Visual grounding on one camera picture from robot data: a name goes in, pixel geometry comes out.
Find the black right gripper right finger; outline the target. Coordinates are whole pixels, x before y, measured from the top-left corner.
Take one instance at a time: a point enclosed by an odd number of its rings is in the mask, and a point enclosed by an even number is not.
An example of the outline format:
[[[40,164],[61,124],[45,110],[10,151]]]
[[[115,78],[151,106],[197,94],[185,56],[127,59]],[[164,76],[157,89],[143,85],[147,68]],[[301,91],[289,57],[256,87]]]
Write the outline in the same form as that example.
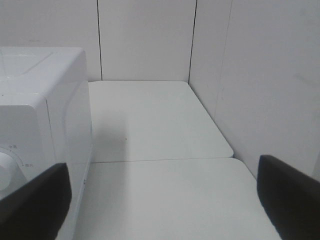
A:
[[[272,155],[261,155],[257,194],[283,240],[320,238],[319,181]]]

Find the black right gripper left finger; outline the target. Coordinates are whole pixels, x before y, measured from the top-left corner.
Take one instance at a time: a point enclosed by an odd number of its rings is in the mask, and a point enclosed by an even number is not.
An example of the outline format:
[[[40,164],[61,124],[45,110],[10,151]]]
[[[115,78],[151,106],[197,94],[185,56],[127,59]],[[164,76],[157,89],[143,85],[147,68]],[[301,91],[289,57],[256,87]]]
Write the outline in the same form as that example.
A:
[[[57,163],[0,201],[2,240],[54,240],[72,200],[66,163]]]

